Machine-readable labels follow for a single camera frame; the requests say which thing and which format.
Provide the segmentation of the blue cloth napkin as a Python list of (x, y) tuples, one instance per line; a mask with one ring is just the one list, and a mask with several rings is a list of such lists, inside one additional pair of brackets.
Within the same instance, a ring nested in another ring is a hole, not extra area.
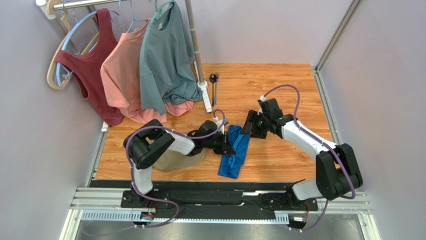
[(223, 155), (221, 158), (218, 175), (230, 179), (237, 179), (247, 156), (250, 135), (242, 133), (240, 125), (230, 125), (228, 138), (235, 155)]

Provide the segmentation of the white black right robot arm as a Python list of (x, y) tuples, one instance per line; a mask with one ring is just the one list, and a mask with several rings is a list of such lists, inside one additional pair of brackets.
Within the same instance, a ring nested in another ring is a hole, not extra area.
[(260, 110), (247, 114), (242, 134), (265, 139), (268, 133), (296, 145), (315, 163), (315, 177), (295, 182), (287, 190), (295, 203), (312, 198), (332, 201), (354, 199), (363, 185), (354, 149), (321, 138), (305, 127), (295, 114), (283, 114), (276, 99), (259, 101)]

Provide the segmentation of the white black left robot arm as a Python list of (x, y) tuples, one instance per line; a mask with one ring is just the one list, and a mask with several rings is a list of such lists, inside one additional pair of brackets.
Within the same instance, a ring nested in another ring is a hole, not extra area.
[(153, 189), (152, 170), (163, 172), (201, 163), (206, 150), (216, 155), (235, 156), (228, 133), (227, 120), (205, 121), (187, 134), (169, 129), (153, 119), (129, 135), (123, 142), (131, 168), (131, 187), (140, 196)]

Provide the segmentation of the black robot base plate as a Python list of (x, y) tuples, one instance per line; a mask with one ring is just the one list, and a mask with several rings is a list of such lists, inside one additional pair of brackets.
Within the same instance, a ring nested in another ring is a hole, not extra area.
[(257, 206), (272, 211), (317, 211), (318, 202), (310, 198), (291, 202), (285, 191), (242, 190), (165, 190), (154, 189), (150, 198), (172, 201), (179, 206)]

